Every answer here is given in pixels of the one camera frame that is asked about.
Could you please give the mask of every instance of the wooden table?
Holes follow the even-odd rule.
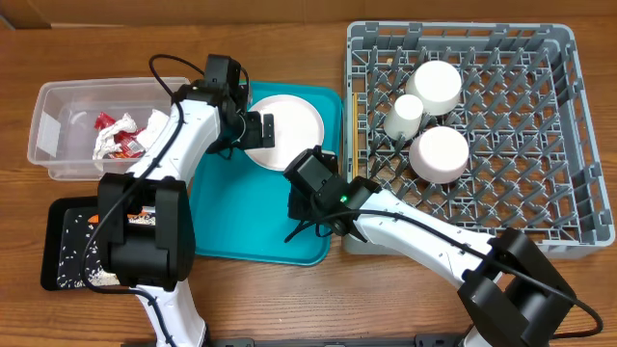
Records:
[[[617,18],[511,18],[563,22],[577,35],[611,203],[617,206]],[[170,53],[198,65],[228,54],[254,80],[326,86],[341,93],[346,23],[66,29],[0,32],[0,345],[109,346],[153,339],[134,297],[39,286],[49,204],[95,194],[94,182],[57,182],[26,159],[32,111],[48,81],[149,76],[148,58]],[[161,75],[196,78],[160,62]],[[603,334],[555,346],[614,346],[617,248],[554,261],[579,298],[604,318]],[[213,336],[255,339],[413,336],[461,332],[470,320],[456,291],[403,257],[352,256],[335,238],[315,267],[198,258],[190,276]],[[591,327],[574,309],[562,331]]]

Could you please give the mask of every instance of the gray dish rack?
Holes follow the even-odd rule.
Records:
[[[348,180],[357,170],[459,227],[493,235],[520,229],[553,258],[579,258],[612,244],[615,228],[568,27],[354,22],[346,43]],[[409,165],[410,142],[397,143],[382,126],[409,76],[430,60],[450,62],[463,79],[455,110],[424,117],[420,127],[421,133],[450,126],[468,140],[468,167],[447,185],[418,178]],[[351,238],[344,246],[355,254],[385,253]]]

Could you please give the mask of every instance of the blue tray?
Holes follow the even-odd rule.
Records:
[[[277,94],[296,95],[310,102],[324,121],[323,148],[338,153],[342,104],[333,90],[262,82],[253,82],[252,87],[254,103]],[[290,187],[282,173],[261,168],[244,151],[235,150],[228,161],[218,155],[204,155],[195,172],[190,198],[195,253],[304,266],[318,264],[328,253],[330,237],[315,237],[311,229],[283,243],[298,225],[287,218]]]

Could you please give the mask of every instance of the round plate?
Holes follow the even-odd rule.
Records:
[[[324,142],[324,122],[306,100],[294,95],[274,95],[259,100],[250,111],[274,115],[272,148],[249,149],[247,155],[259,166],[283,171],[298,154]]]

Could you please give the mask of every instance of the transparent container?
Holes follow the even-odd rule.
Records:
[[[172,91],[189,83],[184,77],[163,80]],[[45,166],[56,180],[99,180],[105,173],[125,173],[139,159],[93,160],[98,135],[94,122],[101,112],[115,120],[128,113],[139,128],[146,127],[152,109],[171,111],[170,97],[154,78],[46,83],[32,116],[28,160]]]

